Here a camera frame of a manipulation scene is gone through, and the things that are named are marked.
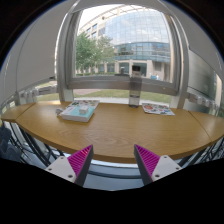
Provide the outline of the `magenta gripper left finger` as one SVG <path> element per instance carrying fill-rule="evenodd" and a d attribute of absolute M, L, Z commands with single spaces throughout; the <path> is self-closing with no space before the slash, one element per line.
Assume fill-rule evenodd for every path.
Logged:
<path fill-rule="evenodd" d="M 69 157 L 60 156 L 46 171 L 65 180 L 83 186 L 93 157 L 93 146 L 89 145 Z"/>

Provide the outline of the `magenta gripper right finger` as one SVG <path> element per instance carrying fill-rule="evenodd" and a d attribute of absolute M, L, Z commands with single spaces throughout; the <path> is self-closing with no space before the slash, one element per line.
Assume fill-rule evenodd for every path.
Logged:
<path fill-rule="evenodd" d="M 137 144 L 134 145 L 134 156 L 145 185 L 181 170 L 168 155 L 158 156 Z"/>

